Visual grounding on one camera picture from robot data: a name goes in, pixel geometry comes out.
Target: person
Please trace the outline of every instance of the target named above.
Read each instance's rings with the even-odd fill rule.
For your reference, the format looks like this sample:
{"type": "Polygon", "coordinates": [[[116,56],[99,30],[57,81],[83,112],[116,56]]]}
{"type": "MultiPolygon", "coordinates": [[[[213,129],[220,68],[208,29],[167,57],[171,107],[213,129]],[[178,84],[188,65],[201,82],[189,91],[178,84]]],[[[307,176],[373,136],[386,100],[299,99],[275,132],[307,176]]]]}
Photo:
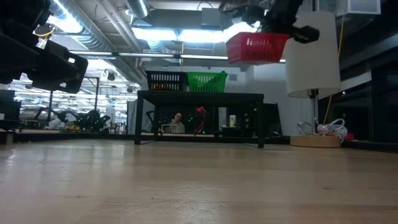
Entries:
{"type": "Polygon", "coordinates": [[[183,123],[181,123],[181,118],[182,118],[181,113],[176,113],[174,115],[174,119],[172,119],[172,122],[170,123],[170,124],[174,124],[174,125],[170,126],[171,133],[184,133],[185,132],[185,126],[183,123]]]}

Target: green basket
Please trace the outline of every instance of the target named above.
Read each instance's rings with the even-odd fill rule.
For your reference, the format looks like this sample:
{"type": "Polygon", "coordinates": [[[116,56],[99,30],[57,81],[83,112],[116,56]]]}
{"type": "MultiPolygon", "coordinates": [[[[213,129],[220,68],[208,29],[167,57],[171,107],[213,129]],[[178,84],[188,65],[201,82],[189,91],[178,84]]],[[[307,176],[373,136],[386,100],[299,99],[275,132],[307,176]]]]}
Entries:
{"type": "Polygon", "coordinates": [[[205,93],[223,93],[227,73],[188,72],[190,91],[205,93]]]}

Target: wooden floor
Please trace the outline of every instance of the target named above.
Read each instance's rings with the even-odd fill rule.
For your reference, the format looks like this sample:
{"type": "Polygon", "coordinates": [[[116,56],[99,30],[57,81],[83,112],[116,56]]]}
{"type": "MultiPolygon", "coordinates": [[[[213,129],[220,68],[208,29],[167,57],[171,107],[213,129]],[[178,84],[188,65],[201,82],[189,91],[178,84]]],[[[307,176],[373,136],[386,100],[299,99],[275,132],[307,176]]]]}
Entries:
{"type": "Polygon", "coordinates": [[[0,223],[398,223],[398,154],[81,140],[0,150],[0,223]]]}

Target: lamp base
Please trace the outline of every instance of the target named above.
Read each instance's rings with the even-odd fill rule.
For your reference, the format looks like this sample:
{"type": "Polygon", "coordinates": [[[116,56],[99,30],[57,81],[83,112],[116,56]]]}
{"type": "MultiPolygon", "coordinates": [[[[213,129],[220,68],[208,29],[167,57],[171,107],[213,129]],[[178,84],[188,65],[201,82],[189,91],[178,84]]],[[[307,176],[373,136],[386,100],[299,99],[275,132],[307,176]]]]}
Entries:
{"type": "Polygon", "coordinates": [[[302,147],[328,147],[339,148],[341,147],[340,138],[336,136],[291,136],[291,146],[302,147]]]}

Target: desk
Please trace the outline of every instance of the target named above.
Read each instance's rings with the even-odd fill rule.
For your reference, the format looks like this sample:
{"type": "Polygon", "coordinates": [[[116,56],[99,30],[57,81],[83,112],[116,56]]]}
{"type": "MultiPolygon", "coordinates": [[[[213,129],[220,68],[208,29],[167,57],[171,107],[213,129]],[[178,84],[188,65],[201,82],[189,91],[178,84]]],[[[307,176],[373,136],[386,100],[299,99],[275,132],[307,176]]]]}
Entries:
{"type": "MultiPolygon", "coordinates": [[[[142,113],[144,106],[144,99],[155,105],[154,114],[154,129],[158,130],[159,125],[159,107],[170,105],[184,105],[184,106],[215,106],[215,107],[245,107],[257,104],[258,118],[257,123],[263,123],[263,94],[251,93],[199,93],[186,91],[149,91],[140,90],[137,92],[137,117],[136,117],[136,134],[134,143],[141,144],[141,124],[142,113]]],[[[239,115],[241,118],[241,142],[244,143],[244,127],[245,118],[244,113],[239,115]]],[[[258,148],[264,148],[264,126],[257,125],[258,148]]],[[[154,139],[157,140],[158,133],[154,133],[154,139]]]]}

